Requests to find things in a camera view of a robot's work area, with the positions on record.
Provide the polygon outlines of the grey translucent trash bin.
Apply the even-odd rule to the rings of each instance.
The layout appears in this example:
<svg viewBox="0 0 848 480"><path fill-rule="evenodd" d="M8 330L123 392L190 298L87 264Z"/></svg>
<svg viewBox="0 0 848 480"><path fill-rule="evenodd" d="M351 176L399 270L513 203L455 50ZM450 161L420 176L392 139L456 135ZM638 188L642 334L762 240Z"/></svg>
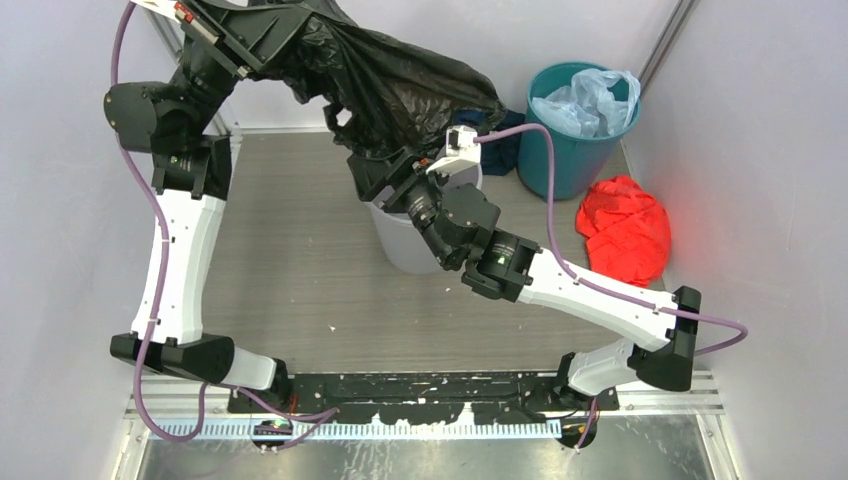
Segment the grey translucent trash bin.
<svg viewBox="0 0 848 480"><path fill-rule="evenodd" d="M410 274L440 271L441 266L407 212L383 210L384 200L392 193L388 187L373 202L363 202L371 212L386 257L395 267Z"/></svg>

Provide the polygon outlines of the black trash bag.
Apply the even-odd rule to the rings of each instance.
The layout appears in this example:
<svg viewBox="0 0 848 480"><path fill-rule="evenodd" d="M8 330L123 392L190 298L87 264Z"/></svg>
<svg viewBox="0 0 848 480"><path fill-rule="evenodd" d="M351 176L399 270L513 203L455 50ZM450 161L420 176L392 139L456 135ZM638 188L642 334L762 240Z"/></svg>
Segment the black trash bag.
<svg viewBox="0 0 848 480"><path fill-rule="evenodd" d="M300 15L271 67L301 104L315 97L335 143L369 159L436 153L460 112L491 130L506 113L491 80L459 60L358 26L334 1L282 1Z"/></svg>

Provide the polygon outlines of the teal plastic bucket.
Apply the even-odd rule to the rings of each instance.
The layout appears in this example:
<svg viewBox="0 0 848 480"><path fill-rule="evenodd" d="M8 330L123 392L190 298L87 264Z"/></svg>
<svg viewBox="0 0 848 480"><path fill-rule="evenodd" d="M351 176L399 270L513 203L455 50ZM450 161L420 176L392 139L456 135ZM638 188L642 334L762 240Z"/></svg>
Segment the teal plastic bucket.
<svg viewBox="0 0 848 480"><path fill-rule="evenodd" d="M527 87L526 122L538 123L546 127L553 142L554 198L557 200L572 199L589 188L611 157L619 141L636 125L642 110L640 97L635 116L630 125L622 134L612 137L576 138L560 134L541 123L536 112L530 106L531 99L535 96L547 96L556 88L568 85L574 74L589 68L610 70L601 65L587 62L559 63L537 73Z"/></svg>

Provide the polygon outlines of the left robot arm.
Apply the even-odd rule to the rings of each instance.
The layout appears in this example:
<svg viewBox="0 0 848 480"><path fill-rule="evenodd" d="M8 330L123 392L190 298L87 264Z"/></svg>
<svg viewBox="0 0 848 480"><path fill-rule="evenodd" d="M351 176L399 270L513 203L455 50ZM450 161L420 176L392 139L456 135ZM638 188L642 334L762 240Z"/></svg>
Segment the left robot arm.
<svg viewBox="0 0 848 480"><path fill-rule="evenodd" d="M292 397L285 363L203 329L203 290L233 169L229 136L206 129L239 81L267 77L307 10L294 1L148 1L145 8L176 22L185 37L170 80L113 81L104 98L122 153L152 158L141 187L155 218L141 304L110 353L139 369L251 389L257 405L277 413Z"/></svg>

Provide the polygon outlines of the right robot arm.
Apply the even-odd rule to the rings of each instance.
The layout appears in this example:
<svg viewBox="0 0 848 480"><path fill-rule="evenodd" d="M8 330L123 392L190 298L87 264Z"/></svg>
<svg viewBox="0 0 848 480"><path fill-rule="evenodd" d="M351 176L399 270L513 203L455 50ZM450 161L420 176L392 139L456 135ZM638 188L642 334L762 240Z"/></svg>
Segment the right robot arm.
<svg viewBox="0 0 848 480"><path fill-rule="evenodd" d="M642 290L561 258L552 246L498 228L501 211L470 182L480 147L447 147L436 158L402 149L385 159L347 160L358 197L412 228L424 255L492 300L562 311L619 334L590 352L563 356L553 383L558 403L582 409L603 391L633 381L670 392L692 386L700 294Z"/></svg>

